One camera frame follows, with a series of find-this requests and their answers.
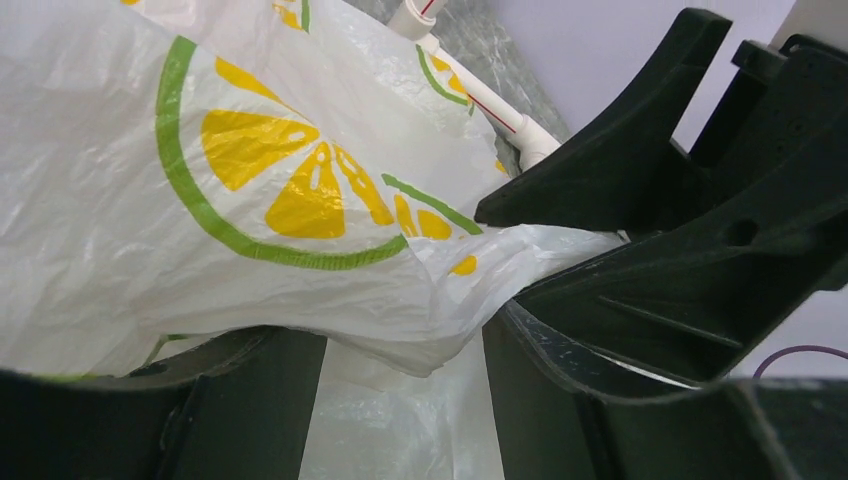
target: plastic bag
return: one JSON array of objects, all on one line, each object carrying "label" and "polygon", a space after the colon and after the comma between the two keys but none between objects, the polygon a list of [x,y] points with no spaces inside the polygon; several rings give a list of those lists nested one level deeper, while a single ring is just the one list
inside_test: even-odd
[{"label": "plastic bag", "polygon": [[332,341],[300,480],[503,480],[482,335],[427,378]]},{"label": "plastic bag", "polygon": [[3,367],[121,375],[268,324],[424,376],[619,244],[475,224],[506,181],[491,128],[340,1],[124,3],[188,38],[113,2],[0,7]]}]

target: white pipe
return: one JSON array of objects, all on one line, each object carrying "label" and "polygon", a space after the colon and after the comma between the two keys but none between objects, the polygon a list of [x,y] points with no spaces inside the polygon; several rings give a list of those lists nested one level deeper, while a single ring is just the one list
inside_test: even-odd
[{"label": "white pipe", "polygon": [[413,0],[416,10],[427,18],[436,18],[436,14],[445,7],[448,0]]},{"label": "white pipe", "polygon": [[560,143],[528,115],[522,114],[489,88],[455,58],[442,50],[439,41],[427,35],[419,44],[422,48],[450,65],[471,100],[477,104],[492,124],[503,132],[507,141],[520,151],[518,163],[522,170],[547,158]]},{"label": "white pipe", "polygon": [[425,17],[419,13],[418,6],[415,4],[416,1],[421,2],[422,0],[403,0],[403,3],[400,4],[387,24],[390,29],[413,42],[423,39],[436,24],[435,18]]}]

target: yellow lemon segment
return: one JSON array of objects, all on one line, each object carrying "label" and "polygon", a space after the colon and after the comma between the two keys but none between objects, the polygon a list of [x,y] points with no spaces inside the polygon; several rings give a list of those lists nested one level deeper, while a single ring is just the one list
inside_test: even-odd
[{"label": "yellow lemon segment", "polygon": [[397,211],[398,223],[403,234],[407,237],[417,237],[418,229],[415,228],[415,222],[412,220],[412,212],[409,210],[409,203],[400,196],[395,194],[395,210]]},{"label": "yellow lemon segment", "polygon": [[456,75],[456,73],[453,71],[453,69],[450,68],[450,65],[448,65],[447,62],[445,62],[444,60],[440,59],[439,57],[437,57],[435,55],[430,55],[430,60],[433,62],[433,67],[435,67],[437,71],[439,71],[439,72],[444,72],[446,70],[450,71],[451,72],[451,78],[448,80],[448,85],[452,89],[454,89],[455,91],[457,91],[457,92],[459,92],[463,95],[466,95],[465,87],[462,86],[462,82],[459,81],[459,77]]},{"label": "yellow lemon segment", "polygon": [[336,163],[339,169],[347,177],[353,193],[362,200],[371,212],[371,219],[374,220],[374,223],[383,226],[393,224],[395,220],[392,217],[392,212],[389,211],[389,207],[380,197],[371,177],[342,147],[334,145],[333,148],[336,151]]},{"label": "yellow lemon segment", "polygon": [[469,255],[465,257],[461,262],[457,263],[451,273],[456,275],[471,275],[474,271],[477,270],[477,257],[474,255]]},{"label": "yellow lemon segment", "polygon": [[305,123],[229,110],[212,110],[201,126],[209,166],[230,190],[240,189],[320,136],[317,128]]},{"label": "yellow lemon segment", "polygon": [[421,226],[421,234],[433,240],[447,240],[453,233],[448,222],[427,210],[418,211],[418,225]]},{"label": "yellow lemon segment", "polygon": [[[296,6],[298,0],[278,0],[282,3],[272,3],[271,7],[273,7],[274,11],[276,11],[280,15],[280,19],[283,23],[295,30],[306,30],[304,25],[301,25],[300,18],[297,13],[290,10],[290,6]],[[307,5],[301,5],[301,9],[309,8]]]},{"label": "yellow lemon segment", "polygon": [[330,146],[321,142],[297,168],[268,209],[271,230],[295,238],[339,238],[345,233],[344,205],[333,175]]},{"label": "yellow lemon segment", "polygon": [[280,97],[274,94],[271,90],[268,89],[265,85],[263,85],[259,80],[256,79],[253,75],[245,72],[244,70],[238,68],[232,63],[218,58],[215,60],[215,71],[218,72],[218,75],[221,76],[224,80],[230,82],[232,85],[243,88],[245,90],[250,90],[253,93],[258,93],[265,98],[269,98],[277,103],[283,103],[280,100]]}]

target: black plastic bracket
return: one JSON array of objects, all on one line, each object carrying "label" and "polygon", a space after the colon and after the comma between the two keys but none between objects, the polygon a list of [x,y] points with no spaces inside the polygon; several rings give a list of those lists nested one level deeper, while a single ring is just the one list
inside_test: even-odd
[{"label": "black plastic bracket", "polygon": [[0,478],[296,479],[326,341],[257,327],[125,378],[0,371]]},{"label": "black plastic bracket", "polygon": [[[672,32],[692,18],[710,17],[684,11]],[[639,123],[602,115],[587,128],[608,123],[605,133],[578,134],[477,215],[627,230],[632,243],[516,299],[595,351],[689,384],[722,376],[813,292],[848,282],[845,55],[796,36],[781,52],[743,43],[734,62],[740,71],[691,156],[667,137],[663,148],[643,149],[658,136],[638,140],[670,135],[678,103]],[[638,117],[659,97],[617,115]]]},{"label": "black plastic bracket", "polygon": [[507,480],[845,478],[848,383],[689,391],[587,354],[535,322],[510,302],[483,327]]},{"label": "black plastic bracket", "polygon": [[624,92],[549,158],[483,199],[475,219],[629,228],[730,25],[706,10],[683,10]]}]

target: lemon slice graphic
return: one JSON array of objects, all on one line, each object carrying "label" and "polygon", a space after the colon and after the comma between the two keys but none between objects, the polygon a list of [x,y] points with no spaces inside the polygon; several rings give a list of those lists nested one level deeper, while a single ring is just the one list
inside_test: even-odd
[{"label": "lemon slice graphic", "polygon": [[252,75],[183,37],[162,71],[156,138],[177,196],[239,255],[349,270],[407,247],[371,177],[344,148]]},{"label": "lemon slice graphic", "polygon": [[425,52],[420,45],[416,45],[415,48],[418,50],[418,61],[421,63],[424,76],[427,77],[433,90],[454,103],[469,107],[469,112],[473,113],[474,103],[468,97],[465,87],[462,86],[450,65]]},{"label": "lemon slice graphic", "polygon": [[309,0],[275,0],[271,6],[284,24],[309,33]]},{"label": "lemon slice graphic", "polygon": [[[384,173],[386,186],[394,188],[395,212],[406,237],[427,237],[433,240],[479,235],[483,229],[473,220],[417,188]],[[451,270],[457,275],[471,275],[477,270],[477,257],[469,255]]]}]

